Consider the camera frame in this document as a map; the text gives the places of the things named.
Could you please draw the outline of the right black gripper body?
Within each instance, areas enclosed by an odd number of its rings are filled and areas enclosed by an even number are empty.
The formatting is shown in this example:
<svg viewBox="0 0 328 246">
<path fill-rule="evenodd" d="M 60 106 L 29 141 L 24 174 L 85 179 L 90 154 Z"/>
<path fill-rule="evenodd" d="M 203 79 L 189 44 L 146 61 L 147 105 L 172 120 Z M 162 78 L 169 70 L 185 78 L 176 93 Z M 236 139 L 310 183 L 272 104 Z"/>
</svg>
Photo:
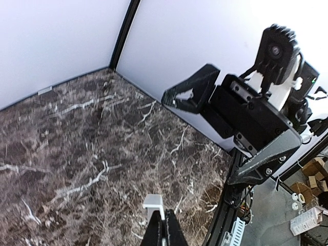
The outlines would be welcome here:
<svg viewBox="0 0 328 246">
<path fill-rule="evenodd" d="M 221 85 L 214 88 L 201 115 L 222 138 L 234 137 L 251 154 L 280 135 L 284 152 L 295 152 L 301 146 L 301 137 L 288 119 L 233 74 L 226 75 Z"/>
</svg>

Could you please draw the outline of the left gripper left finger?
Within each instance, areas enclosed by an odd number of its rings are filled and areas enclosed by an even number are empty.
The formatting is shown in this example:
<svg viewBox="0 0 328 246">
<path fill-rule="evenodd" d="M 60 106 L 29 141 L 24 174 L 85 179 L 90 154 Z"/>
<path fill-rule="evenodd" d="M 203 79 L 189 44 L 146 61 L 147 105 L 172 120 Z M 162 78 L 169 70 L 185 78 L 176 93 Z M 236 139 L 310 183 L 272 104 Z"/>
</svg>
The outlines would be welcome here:
<svg viewBox="0 0 328 246">
<path fill-rule="evenodd" d="M 161 219 L 160 211 L 154 211 L 140 245 L 162 246 L 163 238 L 163 221 Z"/>
</svg>

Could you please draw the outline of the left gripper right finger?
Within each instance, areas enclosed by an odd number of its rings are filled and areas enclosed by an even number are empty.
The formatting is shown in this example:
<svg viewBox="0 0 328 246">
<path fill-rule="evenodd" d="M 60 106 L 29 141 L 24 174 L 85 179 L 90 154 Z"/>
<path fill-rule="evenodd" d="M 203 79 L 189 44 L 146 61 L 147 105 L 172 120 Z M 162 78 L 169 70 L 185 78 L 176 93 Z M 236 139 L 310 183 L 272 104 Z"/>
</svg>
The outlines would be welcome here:
<svg viewBox="0 0 328 246">
<path fill-rule="evenodd" d="M 173 210 L 165 210 L 165 234 L 166 245 L 168 246 L 188 246 L 179 221 Z"/>
</svg>

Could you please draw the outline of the white battery cover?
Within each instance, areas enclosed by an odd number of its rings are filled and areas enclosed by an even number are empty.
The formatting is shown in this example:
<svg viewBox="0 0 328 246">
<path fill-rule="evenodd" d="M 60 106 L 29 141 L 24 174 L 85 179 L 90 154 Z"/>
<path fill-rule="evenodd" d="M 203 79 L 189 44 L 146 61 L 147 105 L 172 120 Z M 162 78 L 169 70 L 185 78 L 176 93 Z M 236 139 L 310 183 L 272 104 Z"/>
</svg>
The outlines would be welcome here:
<svg viewBox="0 0 328 246">
<path fill-rule="evenodd" d="M 158 211 L 162 221 L 165 219 L 163 199 L 160 194 L 147 194 L 142 207 L 147 210 L 147 221 L 150 221 L 153 212 Z"/>
</svg>

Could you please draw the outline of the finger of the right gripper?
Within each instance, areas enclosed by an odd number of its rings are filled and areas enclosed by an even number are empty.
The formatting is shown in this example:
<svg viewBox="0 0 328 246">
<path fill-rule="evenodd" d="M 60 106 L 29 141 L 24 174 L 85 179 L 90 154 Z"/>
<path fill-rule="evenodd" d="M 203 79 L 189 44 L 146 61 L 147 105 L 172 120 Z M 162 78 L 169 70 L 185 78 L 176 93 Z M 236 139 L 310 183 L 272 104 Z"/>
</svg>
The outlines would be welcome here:
<svg viewBox="0 0 328 246">
<path fill-rule="evenodd" d="M 215 89 L 220 70 L 205 64 L 188 79 L 164 91 L 161 103 L 168 107 L 199 114 Z"/>
<path fill-rule="evenodd" d="M 288 129 L 250 158 L 228 179 L 229 185 L 260 185 L 270 169 L 274 174 L 302 145 L 302 138 L 293 129 Z"/>
</svg>

